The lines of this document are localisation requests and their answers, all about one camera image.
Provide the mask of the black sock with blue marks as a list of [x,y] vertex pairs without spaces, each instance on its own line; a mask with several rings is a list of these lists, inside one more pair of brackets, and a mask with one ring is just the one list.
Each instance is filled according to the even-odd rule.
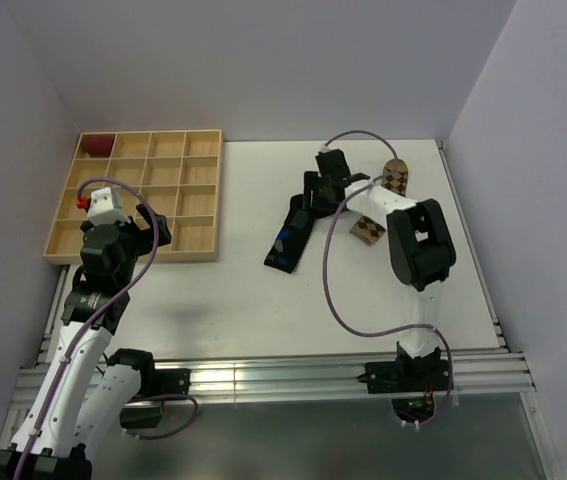
[[264,265],[292,274],[309,242],[315,221],[315,215],[304,208],[304,196],[292,196],[287,216],[264,259]]

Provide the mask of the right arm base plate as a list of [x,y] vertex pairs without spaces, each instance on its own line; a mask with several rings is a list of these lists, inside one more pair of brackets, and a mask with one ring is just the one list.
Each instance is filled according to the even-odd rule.
[[408,357],[368,362],[356,377],[369,394],[445,392],[450,380],[445,359],[421,361]]

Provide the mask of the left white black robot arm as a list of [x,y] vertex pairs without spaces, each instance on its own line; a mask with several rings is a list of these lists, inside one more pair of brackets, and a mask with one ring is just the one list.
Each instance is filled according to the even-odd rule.
[[140,228],[123,217],[81,229],[81,265],[64,302],[57,349],[37,397],[10,445],[0,449],[0,479],[88,479],[91,452],[132,398],[158,386],[151,353],[120,349],[111,355],[94,393],[87,391],[140,279],[142,256],[154,258],[172,240],[167,220],[139,206]]

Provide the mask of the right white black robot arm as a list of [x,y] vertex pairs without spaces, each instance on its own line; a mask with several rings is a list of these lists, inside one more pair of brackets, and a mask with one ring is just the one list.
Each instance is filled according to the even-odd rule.
[[410,306],[407,322],[394,329],[401,335],[397,353],[406,358],[396,365],[396,378],[404,388],[418,389],[431,374],[426,360],[440,358],[440,296],[457,259],[442,208],[434,199],[407,197],[408,170],[401,159],[388,161],[376,178],[352,173],[339,149],[323,148],[316,163],[318,170],[306,174],[304,205],[331,219],[323,259],[347,210],[385,232],[392,272],[407,288]]

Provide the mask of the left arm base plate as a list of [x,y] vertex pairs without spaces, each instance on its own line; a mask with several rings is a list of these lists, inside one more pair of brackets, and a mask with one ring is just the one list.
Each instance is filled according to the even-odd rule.
[[127,430],[156,428],[169,402],[188,402],[190,374],[187,368],[157,369],[149,383],[132,397],[131,404],[120,412],[120,426]]

